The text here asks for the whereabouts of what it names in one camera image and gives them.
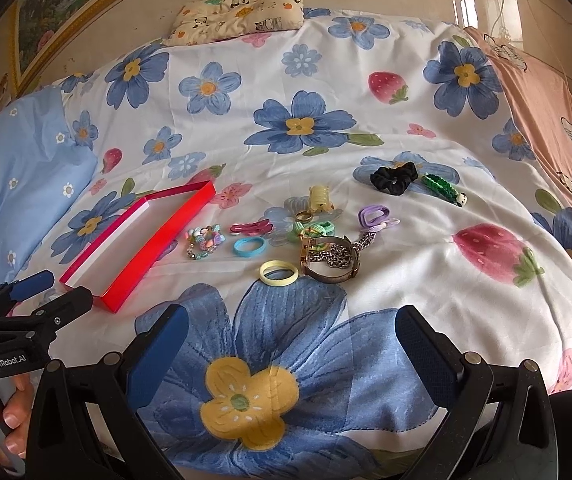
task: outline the green hair clip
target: green hair clip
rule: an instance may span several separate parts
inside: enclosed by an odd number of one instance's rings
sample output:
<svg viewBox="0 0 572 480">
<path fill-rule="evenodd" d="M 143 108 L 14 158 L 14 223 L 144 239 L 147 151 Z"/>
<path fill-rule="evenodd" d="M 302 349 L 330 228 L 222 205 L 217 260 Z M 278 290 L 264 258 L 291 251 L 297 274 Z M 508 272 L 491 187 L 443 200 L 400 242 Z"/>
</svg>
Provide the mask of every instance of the green hair clip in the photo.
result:
<svg viewBox="0 0 572 480">
<path fill-rule="evenodd" d="M 434 174 L 425 174 L 421 177 L 421 181 L 425 184 L 426 187 L 441 195 L 451 204 L 462 207 L 468 200 L 466 193 L 457 192 L 454 187 L 450 186 L 450 184 L 440 176 Z"/>
</svg>

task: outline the gold ring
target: gold ring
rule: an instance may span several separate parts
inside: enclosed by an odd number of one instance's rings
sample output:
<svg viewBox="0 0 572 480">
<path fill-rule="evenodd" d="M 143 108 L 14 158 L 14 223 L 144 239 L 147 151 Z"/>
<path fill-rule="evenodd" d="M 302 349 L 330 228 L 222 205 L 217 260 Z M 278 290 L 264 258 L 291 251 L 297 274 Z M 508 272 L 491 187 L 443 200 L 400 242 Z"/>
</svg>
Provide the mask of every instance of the gold ring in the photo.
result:
<svg viewBox="0 0 572 480">
<path fill-rule="evenodd" d="M 305 224 L 313 219 L 313 214 L 310 211 L 300 211 L 295 215 L 295 218 L 298 222 Z"/>
</svg>

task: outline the pink hair clip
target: pink hair clip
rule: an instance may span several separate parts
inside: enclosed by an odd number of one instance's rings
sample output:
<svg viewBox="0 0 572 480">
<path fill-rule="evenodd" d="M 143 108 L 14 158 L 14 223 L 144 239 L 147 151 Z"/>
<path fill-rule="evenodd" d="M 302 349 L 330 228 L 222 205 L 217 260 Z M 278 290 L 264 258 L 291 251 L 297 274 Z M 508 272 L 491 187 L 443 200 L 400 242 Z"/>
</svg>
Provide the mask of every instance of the pink hair clip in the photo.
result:
<svg viewBox="0 0 572 480">
<path fill-rule="evenodd" d="M 268 234 L 272 229 L 271 221 L 266 218 L 252 224 L 232 224 L 229 231 L 233 236 L 239 236 L 240 234 L 259 236 Z"/>
</svg>

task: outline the bedsheet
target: bedsheet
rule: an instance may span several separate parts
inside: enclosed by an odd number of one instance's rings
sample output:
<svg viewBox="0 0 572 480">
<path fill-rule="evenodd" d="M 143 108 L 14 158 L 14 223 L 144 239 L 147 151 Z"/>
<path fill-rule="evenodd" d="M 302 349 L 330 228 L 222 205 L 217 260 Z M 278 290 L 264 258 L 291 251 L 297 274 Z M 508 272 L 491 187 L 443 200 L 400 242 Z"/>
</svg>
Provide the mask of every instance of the bedsheet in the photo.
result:
<svg viewBox="0 0 572 480">
<path fill-rule="evenodd" d="M 117 314 L 95 308 L 51 345 L 67 365 L 96 362 L 170 301 L 185 306 L 186 344 L 140 416 L 188 479 L 383 478 L 407 467 L 443 413 L 395 336 L 404 304 L 463 351 L 534 359 L 551 391 L 572 388 L 572 257 L 531 214 L 572 225 L 572 208 L 516 130 L 483 52 L 448 23 L 305 16 L 297 31 L 148 44 L 61 82 L 74 140 L 102 163 L 20 278 L 60 276 L 137 194 L 190 181 L 214 179 L 218 191 L 193 226 L 274 224 L 261 258 L 236 257 L 228 240 L 193 262 L 178 237 Z M 370 184 L 380 166 L 408 161 L 467 204 L 420 180 L 402 196 Z M 335 207 L 316 218 L 339 235 L 356 239 L 371 203 L 400 223 L 361 253 L 352 280 L 264 285 L 263 261 L 297 261 L 288 232 L 315 184 Z"/>
</svg>

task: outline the pillow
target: pillow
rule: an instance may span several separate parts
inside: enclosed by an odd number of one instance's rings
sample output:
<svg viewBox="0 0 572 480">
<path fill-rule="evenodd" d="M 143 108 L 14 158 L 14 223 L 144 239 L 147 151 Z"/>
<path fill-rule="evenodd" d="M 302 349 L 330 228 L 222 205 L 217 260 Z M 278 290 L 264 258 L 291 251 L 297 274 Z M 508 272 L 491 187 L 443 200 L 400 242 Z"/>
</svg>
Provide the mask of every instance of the pillow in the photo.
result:
<svg viewBox="0 0 572 480">
<path fill-rule="evenodd" d="M 97 157 L 71 135 L 59 88 L 0 112 L 0 283 L 11 282 L 90 182 Z"/>
<path fill-rule="evenodd" d="M 205 0 L 180 10 L 165 46 L 229 40 L 244 34 L 292 30 L 304 23 L 303 0 Z"/>
</svg>

